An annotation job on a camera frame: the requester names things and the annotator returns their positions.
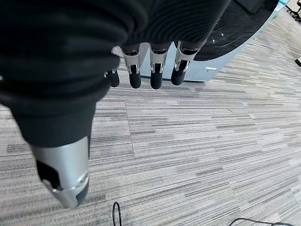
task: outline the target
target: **cable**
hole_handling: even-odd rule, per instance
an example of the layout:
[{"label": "cable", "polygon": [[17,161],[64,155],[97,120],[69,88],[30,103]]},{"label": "cable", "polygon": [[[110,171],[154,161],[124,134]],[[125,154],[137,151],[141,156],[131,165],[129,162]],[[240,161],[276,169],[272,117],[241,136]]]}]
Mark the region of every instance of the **cable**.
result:
[{"label": "cable", "polygon": [[275,225],[294,226],[294,225],[291,225],[291,224],[288,224],[288,223],[282,223],[282,222],[271,223],[271,222],[252,220],[252,219],[248,219],[248,218],[237,218],[237,219],[233,220],[229,226],[232,226],[238,220],[247,220],[247,221],[251,221],[251,222],[254,222],[254,223],[267,224],[267,225],[271,225],[271,226],[275,226]]},{"label": "cable", "polygon": [[121,223],[121,212],[120,212],[120,206],[119,206],[119,203],[118,202],[114,202],[114,205],[113,205],[113,225],[116,226],[116,223],[115,223],[115,205],[117,205],[118,207],[118,214],[119,214],[119,226],[122,226],[122,223]]},{"label": "cable", "polygon": [[[117,205],[117,207],[118,207],[119,226],[122,226],[120,205],[119,205],[118,202],[114,202],[114,204],[113,204],[113,225],[116,226],[116,223],[115,223],[115,205]],[[232,226],[236,221],[239,221],[239,220],[246,220],[246,221],[251,221],[251,222],[259,223],[259,224],[267,224],[267,225],[270,225],[270,226],[276,226],[276,225],[294,226],[294,225],[291,225],[291,224],[288,224],[288,223],[283,223],[283,222],[272,223],[272,222],[252,220],[252,219],[248,219],[248,218],[237,218],[237,219],[233,220],[229,226]]]}]

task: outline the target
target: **white label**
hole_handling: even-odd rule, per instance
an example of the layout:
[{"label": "white label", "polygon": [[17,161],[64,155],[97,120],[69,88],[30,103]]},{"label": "white label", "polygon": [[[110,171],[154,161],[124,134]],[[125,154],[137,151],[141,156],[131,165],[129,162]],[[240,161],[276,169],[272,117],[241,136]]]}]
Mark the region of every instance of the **white label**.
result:
[{"label": "white label", "polygon": [[206,70],[216,70],[216,67],[206,67]]}]

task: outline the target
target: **black rubber fingertip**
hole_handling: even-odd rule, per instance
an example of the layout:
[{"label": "black rubber fingertip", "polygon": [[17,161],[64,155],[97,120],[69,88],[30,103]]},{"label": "black rubber fingertip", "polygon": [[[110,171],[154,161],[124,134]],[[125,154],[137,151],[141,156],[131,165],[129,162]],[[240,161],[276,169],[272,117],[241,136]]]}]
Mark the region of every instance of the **black rubber fingertip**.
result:
[{"label": "black rubber fingertip", "polygon": [[117,71],[115,73],[109,71],[107,74],[107,79],[109,79],[111,87],[117,87],[119,85],[119,76]]},{"label": "black rubber fingertip", "polygon": [[87,195],[88,190],[89,190],[89,182],[90,181],[88,181],[88,183],[85,186],[85,188],[76,196],[76,199],[77,199],[77,202],[78,202],[77,207],[80,206],[84,202],[84,200],[86,198],[86,195]]},{"label": "black rubber fingertip", "polygon": [[162,85],[162,73],[151,73],[150,85],[153,89],[159,89]]},{"label": "black rubber fingertip", "polygon": [[141,86],[140,73],[139,74],[136,74],[136,73],[130,74],[130,83],[134,89],[139,88]]},{"label": "black rubber fingertip", "polygon": [[176,71],[173,69],[173,73],[171,74],[171,82],[175,85],[181,85],[185,78],[185,72],[183,71]]}]

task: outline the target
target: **robotic hand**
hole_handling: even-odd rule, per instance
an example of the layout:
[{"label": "robotic hand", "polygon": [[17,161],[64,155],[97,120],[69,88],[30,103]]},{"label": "robotic hand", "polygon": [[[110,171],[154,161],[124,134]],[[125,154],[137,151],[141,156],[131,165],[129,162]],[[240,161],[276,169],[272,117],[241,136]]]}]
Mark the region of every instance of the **robotic hand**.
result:
[{"label": "robotic hand", "polygon": [[150,43],[151,86],[159,89],[168,48],[178,43],[174,85],[230,0],[13,0],[1,7],[0,103],[30,144],[41,181],[66,208],[88,191],[95,104],[118,86],[121,46],[139,88],[142,42]]}]

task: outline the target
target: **floor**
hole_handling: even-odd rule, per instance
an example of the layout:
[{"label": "floor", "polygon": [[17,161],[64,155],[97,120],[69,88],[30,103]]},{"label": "floor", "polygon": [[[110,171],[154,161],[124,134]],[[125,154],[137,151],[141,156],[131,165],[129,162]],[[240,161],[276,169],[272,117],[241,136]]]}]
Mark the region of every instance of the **floor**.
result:
[{"label": "floor", "polygon": [[[301,25],[282,10],[215,78],[152,90],[121,84],[97,104],[85,203],[64,210],[38,181],[0,107],[0,225],[301,225]],[[252,224],[241,223],[239,226]]]}]

